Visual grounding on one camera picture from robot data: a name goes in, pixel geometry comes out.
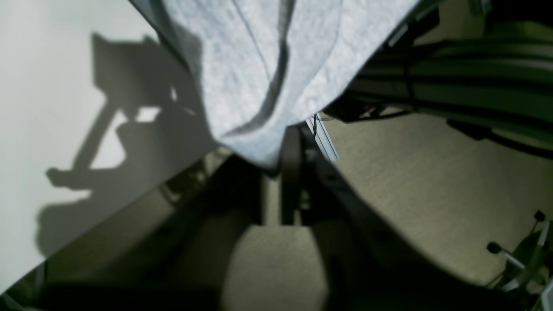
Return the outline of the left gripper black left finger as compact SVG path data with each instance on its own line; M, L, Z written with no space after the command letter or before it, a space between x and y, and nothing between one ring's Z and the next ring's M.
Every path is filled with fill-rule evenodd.
M44 311L218 311L235 246L261 225L263 168L225 160L203 188L136 246L93 273L47 285Z

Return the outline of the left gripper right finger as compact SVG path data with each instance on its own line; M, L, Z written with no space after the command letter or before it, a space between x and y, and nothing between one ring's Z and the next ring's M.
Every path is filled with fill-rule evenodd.
M329 289L326 311L517 311L498 290L432 263L366 203L306 125L285 130L281 223L306 226Z

